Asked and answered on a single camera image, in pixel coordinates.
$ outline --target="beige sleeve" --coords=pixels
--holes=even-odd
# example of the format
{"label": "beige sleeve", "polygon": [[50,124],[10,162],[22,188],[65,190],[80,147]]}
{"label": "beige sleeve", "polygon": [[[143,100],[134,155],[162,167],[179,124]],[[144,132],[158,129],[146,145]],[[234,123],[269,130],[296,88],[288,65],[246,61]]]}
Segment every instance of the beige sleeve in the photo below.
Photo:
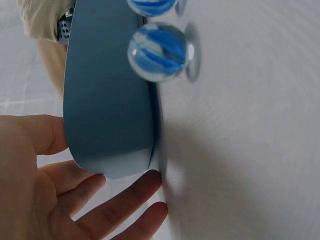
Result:
{"label": "beige sleeve", "polygon": [[24,32],[33,39],[57,41],[58,20],[73,0],[17,0]]}

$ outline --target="finger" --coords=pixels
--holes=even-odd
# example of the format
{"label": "finger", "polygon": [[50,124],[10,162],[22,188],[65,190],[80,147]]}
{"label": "finger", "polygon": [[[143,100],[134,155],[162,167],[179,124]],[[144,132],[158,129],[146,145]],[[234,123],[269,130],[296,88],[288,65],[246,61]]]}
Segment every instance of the finger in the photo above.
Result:
{"label": "finger", "polygon": [[57,196],[75,189],[84,180],[94,175],[78,167],[73,160],[49,164],[41,167],[40,170],[53,181]]}
{"label": "finger", "polygon": [[15,122],[26,130],[37,155],[53,155],[68,147],[61,117],[49,115],[2,116],[2,119]]}
{"label": "finger", "polygon": [[167,205],[157,202],[149,207],[127,230],[112,240],[150,240],[168,215]]}
{"label": "finger", "polygon": [[93,175],[79,184],[75,189],[58,197],[58,206],[62,211],[73,217],[106,183],[102,175]]}
{"label": "finger", "polygon": [[94,208],[76,223],[91,240],[103,239],[152,197],[160,186],[160,173],[148,171],[129,188]]}

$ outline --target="white floor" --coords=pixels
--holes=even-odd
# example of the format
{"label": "white floor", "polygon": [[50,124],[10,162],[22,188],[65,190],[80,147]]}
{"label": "white floor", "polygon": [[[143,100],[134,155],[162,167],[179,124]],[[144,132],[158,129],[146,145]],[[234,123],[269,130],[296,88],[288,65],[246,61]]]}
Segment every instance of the white floor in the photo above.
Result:
{"label": "white floor", "polygon": [[[62,103],[38,56],[35,42],[24,36],[14,0],[0,1],[0,114],[62,116]],[[70,159],[72,156],[66,150],[55,156],[40,156],[38,165]],[[75,218],[113,197],[138,177],[108,181]],[[159,200],[159,197],[156,195],[153,200]],[[145,205],[139,209],[117,232],[128,227],[147,207]],[[164,226],[153,239],[168,240],[167,229]]]}

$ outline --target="curved blue paper wall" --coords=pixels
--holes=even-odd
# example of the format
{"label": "curved blue paper wall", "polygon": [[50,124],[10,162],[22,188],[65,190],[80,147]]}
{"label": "curved blue paper wall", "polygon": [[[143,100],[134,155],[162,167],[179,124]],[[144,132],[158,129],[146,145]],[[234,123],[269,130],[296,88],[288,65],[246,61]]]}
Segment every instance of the curved blue paper wall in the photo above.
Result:
{"label": "curved blue paper wall", "polygon": [[65,134],[80,167],[111,179],[147,170],[154,142],[148,83],[127,58],[138,27],[126,0],[76,3],[65,71]]}

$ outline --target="glass marble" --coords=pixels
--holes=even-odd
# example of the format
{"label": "glass marble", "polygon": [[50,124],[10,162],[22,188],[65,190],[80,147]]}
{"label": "glass marble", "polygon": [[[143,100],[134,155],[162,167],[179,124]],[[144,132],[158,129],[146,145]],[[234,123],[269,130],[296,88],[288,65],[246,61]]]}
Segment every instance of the glass marble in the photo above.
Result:
{"label": "glass marble", "polygon": [[148,23],[138,29],[128,46],[128,59],[133,70],[150,82],[176,77],[188,61],[187,39],[175,26]]}
{"label": "glass marble", "polygon": [[156,17],[168,12],[177,0],[126,0],[130,8],[145,17]]}

